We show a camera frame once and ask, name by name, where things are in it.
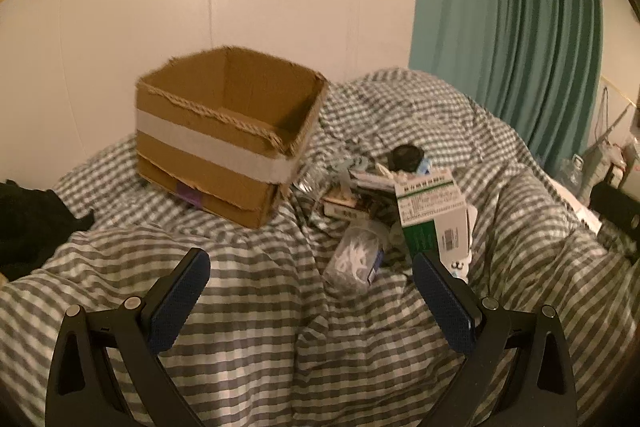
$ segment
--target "green and white box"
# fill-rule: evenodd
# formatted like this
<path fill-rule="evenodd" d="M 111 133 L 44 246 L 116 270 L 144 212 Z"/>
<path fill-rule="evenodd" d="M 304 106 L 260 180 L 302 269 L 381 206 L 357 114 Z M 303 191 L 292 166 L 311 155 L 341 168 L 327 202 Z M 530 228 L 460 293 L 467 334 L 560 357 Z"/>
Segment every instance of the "green and white box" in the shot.
<path fill-rule="evenodd" d="M 396 184 L 404 240 L 413 258 L 436 251 L 444 266 L 468 256 L 466 201 L 450 169 Z"/>

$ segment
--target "bed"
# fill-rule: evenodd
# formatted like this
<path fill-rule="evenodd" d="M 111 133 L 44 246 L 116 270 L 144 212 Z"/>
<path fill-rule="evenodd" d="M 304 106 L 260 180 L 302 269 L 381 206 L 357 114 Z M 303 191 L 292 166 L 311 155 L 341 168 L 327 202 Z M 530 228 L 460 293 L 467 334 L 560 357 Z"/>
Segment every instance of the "bed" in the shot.
<path fill-rule="evenodd" d="M 345 155 L 382 159 L 404 142 L 425 149 L 435 166 L 454 168 L 478 208 L 469 272 L 476 294 L 508 309 L 558 310 L 583 421 L 633 344 L 640 264 L 620 242 L 603 247 L 510 127 L 426 73 L 394 68 L 332 86 L 305 159 L 320 166 Z M 386 254 L 365 296 L 347 299 L 322 282 L 346 223 L 314 211 L 297 190 L 268 225 L 244 229 L 142 181 L 134 137 L 54 190 L 76 215 L 95 209 L 96 224 L 0 289 L 0 380 L 35 425 L 44 425 L 66 308 L 116 307 L 146 292 L 190 247 L 209 253 L 211 277 L 161 362 L 212 425 L 415 425 L 462 363 L 399 251 Z M 118 353 L 111 355 L 135 418 L 148 422 Z M 490 411 L 507 361 L 478 418 Z"/>

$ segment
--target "white plastic bag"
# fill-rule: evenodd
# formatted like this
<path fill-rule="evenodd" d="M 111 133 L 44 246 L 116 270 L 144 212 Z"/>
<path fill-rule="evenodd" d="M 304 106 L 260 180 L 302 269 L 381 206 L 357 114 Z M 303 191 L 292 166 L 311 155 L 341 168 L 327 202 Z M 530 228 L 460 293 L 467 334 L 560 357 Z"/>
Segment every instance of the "white plastic bag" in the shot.
<path fill-rule="evenodd" d="M 344 232 L 324 279 L 349 293 L 366 293 L 388 247 L 388 228 L 377 221 L 355 221 Z"/>

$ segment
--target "black round object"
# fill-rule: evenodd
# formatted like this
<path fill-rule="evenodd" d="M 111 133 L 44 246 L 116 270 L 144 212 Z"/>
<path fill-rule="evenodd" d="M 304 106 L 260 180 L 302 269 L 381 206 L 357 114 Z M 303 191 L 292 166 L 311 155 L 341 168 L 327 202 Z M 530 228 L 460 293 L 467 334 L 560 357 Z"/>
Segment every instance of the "black round object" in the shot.
<path fill-rule="evenodd" d="M 389 170 L 415 172 L 424 158 L 424 151 L 415 145 L 405 143 L 393 149 L 387 158 Z"/>

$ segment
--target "white tape strip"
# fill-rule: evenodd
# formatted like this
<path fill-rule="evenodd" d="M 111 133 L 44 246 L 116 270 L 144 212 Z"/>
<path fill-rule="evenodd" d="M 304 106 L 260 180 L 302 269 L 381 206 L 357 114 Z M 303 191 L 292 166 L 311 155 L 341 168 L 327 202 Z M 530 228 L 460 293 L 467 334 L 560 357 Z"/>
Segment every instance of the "white tape strip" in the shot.
<path fill-rule="evenodd" d="M 280 185 L 289 182 L 296 160 L 279 155 L 267 158 L 237 145 L 213 138 L 138 110 L 138 130 L 162 143 L 202 158 L 259 182 Z"/>

